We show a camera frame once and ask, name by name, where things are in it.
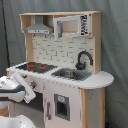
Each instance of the burner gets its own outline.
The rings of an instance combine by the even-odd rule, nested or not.
[[[27,64],[18,66],[16,68],[22,69],[22,70],[28,70],[28,71],[32,71],[32,72],[46,73],[46,72],[48,72],[48,71],[50,71],[56,67],[57,66],[53,66],[53,65],[29,62]]]

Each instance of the black cable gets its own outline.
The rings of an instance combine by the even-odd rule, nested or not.
[[[4,13],[3,0],[1,0],[1,3],[2,3],[2,12],[3,12],[3,20],[4,20],[4,30],[5,30],[5,41],[6,41],[6,49],[7,49],[7,62],[8,62],[8,67],[10,67],[9,49],[8,49],[7,30],[6,30],[6,23],[5,23],[5,13]]]

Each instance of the knob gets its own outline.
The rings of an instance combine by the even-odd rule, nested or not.
[[[37,84],[36,84],[35,81],[33,81],[33,82],[31,82],[31,85],[30,86],[34,89],[37,86]]]
[[[24,79],[25,79],[26,77],[27,77],[27,75],[22,76],[22,78],[24,78]]]

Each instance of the countertop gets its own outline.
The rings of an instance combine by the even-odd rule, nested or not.
[[[69,79],[64,79],[64,78],[60,78],[60,77],[54,77],[51,75],[53,72],[55,72],[61,68],[65,68],[63,66],[58,66],[57,68],[54,68],[54,69],[52,69],[52,70],[50,70],[44,74],[39,74],[39,73],[35,73],[35,72],[31,72],[31,71],[25,71],[25,70],[15,68],[15,67],[23,65],[25,63],[27,63],[27,62],[18,64],[16,66],[13,66],[10,68],[7,68],[6,71],[19,72],[19,73],[22,73],[25,75],[31,75],[31,76],[39,77],[39,78],[42,78],[44,80],[62,82],[64,84],[68,84],[68,85],[73,86],[73,87],[84,88],[84,89],[103,88],[103,87],[111,85],[114,81],[114,77],[110,73],[107,73],[104,71],[100,71],[96,75],[92,74],[90,77],[88,77],[87,79],[85,79],[83,81],[75,81],[75,80],[69,80]]]

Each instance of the cabinet door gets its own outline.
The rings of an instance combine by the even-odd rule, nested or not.
[[[89,35],[90,24],[89,15],[54,18],[55,40]]]
[[[45,128],[82,128],[81,113],[79,89],[45,81]]]

